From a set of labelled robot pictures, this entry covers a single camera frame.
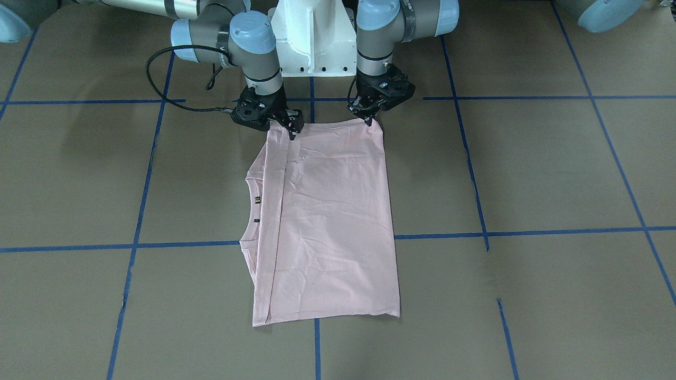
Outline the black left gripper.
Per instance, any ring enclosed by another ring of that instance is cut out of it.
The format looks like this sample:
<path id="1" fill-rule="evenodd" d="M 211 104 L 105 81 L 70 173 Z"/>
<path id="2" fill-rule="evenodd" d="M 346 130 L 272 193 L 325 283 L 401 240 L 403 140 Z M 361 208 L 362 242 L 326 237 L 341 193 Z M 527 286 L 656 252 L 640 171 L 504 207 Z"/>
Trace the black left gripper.
<path id="1" fill-rule="evenodd" d="M 349 101 L 349 111 L 362 112 L 363 120 L 372 126 L 379 111 L 395 108 L 415 94 L 416 86 L 409 81 L 408 75 L 394 64 L 386 65 L 381 75 L 367 75 L 357 70 L 351 87 L 356 85 L 356 99 Z"/>

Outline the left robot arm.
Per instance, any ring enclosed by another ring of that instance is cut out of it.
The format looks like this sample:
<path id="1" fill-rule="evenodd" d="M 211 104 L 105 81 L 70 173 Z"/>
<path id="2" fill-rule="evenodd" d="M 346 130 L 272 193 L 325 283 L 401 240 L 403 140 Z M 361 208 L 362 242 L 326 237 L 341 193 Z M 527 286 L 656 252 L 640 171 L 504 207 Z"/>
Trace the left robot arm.
<path id="1" fill-rule="evenodd" d="M 379 111 L 402 104 L 415 85 L 393 63 L 399 43 L 453 31 L 459 22 L 457 1 L 359 1 L 356 15 L 356 97 L 348 110 L 367 125 Z"/>

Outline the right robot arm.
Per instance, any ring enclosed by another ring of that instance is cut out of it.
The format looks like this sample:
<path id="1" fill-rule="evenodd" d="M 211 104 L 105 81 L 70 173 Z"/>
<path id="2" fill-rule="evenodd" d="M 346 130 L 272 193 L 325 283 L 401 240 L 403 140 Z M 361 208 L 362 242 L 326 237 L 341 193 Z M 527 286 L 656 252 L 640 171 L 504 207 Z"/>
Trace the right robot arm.
<path id="1" fill-rule="evenodd" d="M 295 139 L 304 127 L 300 110 L 287 105 L 277 54 L 277 39 L 268 16 L 251 9 L 249 1 L 101 1 L 100 5 L 169 17 L 171 46 L 154 53 L 150 68 L 160 55 L 174 53 L 187 62 L 210 63 L 212 88 L 224 68 L 242 69 L 246 80 L 234 108 L 212 107 L 244 127 L 268 131 L 273 123 Z"/>

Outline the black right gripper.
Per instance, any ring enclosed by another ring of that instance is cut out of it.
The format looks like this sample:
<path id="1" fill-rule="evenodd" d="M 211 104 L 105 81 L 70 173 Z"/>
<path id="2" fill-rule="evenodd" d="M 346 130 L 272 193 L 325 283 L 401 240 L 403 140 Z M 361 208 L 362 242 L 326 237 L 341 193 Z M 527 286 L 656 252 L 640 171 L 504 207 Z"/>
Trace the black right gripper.
<path id="1" fill-rule="evenodd" d="M 295 140 L 298 130 L 304 128 L 304 116 L 301 110 L 292 110 L 287 105 L 285 89 L 281 87 L 272 94 L 256 94 L 253 90 L 253 129 L 269 130 L 272 121 L 286 128 L 289 140 Z"/>

